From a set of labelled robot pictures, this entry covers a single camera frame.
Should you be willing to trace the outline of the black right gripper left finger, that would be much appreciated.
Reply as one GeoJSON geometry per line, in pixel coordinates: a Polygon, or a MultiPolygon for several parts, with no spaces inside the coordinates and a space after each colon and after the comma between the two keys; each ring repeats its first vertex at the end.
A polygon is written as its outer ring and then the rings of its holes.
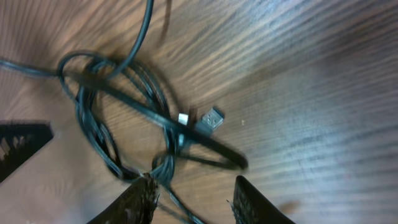
{"type": "Polygon", "coordinates": [[[140,177],[88,224],[151,224],[158,189],[152,177],[140,177]]]}

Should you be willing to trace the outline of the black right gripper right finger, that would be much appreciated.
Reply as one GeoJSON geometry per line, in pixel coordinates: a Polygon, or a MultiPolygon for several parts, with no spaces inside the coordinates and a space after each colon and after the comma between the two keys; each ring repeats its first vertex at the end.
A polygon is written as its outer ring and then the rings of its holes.
{"type": "Polygon", "coordinates": [[[242,175],[236,177],[231,208],[236,224],[294,224],[242,175]]]}

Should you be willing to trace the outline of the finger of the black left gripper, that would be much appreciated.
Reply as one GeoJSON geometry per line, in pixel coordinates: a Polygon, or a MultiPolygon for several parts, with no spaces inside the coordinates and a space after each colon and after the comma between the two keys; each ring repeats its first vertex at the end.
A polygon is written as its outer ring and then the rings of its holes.
{"type": "Polygon", "coordinates": [[[1,182],[52,139],[46,123],[1,123],[1,182]]]}

